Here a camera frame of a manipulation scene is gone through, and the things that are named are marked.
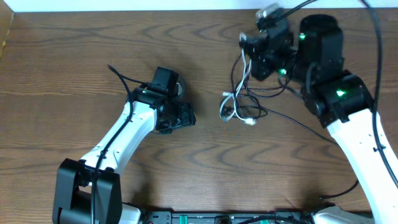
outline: tabletop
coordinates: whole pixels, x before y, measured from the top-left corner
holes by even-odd
[[[376,38],[368,13],[305,9],[290,17],[291,27],[318,13],[338,19],[345,68],[373,92]],[[384,41],[379,111],[397,149],[398,9],[378,13]],[[126,93],[108,63],[142,81],[150,81],[158,66],[174,69],[187,82],[185,100],[197,117],[195,126],[146,136],[121,177],[124,202],[175,211],[308,209],[321,202],[320,194],[349,188],[356,177],[343,152],[299,125],[274,114],[255,126],[220,120],[239,32],[255,28],[254,14],[17,14],[0,61],[0,223],[51,222],[58,166],[94,147],[123,109]],[[273,79],[256,84],[272,86]],[[261,104],[329,138],[291,93]],[[349,211],[369,210],[360,186],[330,201]]]

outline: green light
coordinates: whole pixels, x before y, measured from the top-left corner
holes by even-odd
[[[279,73],[281,74],[281,75],[286,75],[286,73],[287,73],[287,71],[286,71],[286,69],[280,69],[279,70]]]
[[[300,33],[300,35],[298,37],[300,38],[300,40],[304,40],[305,39],[305,34],[304,33]]]
[[[341,91],[341,90],[337,90],[336,93],[338,96],[343,96],[344,94],[346,94],[346,92]]]

